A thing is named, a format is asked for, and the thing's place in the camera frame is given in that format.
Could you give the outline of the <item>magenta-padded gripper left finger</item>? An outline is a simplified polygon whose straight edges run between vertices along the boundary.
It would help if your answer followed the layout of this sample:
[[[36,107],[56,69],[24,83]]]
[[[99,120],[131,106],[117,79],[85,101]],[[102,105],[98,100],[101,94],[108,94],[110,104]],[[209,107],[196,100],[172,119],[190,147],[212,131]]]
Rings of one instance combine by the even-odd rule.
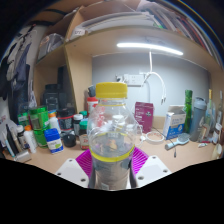
[[[78,186],[93,189],[95,186],[95,174],[90,151],[84,151],[76,159],[67,159],[56,171],[55,175]]]

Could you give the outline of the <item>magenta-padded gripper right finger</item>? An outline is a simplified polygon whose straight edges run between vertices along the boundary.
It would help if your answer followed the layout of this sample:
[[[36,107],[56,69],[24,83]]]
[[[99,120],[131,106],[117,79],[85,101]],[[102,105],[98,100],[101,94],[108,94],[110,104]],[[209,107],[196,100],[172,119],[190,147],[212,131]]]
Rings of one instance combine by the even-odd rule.
[[[131,162],[128,188],[140,188],[170,174],[171,171],[158,156],[148,156],[141,149],[135,148]]]

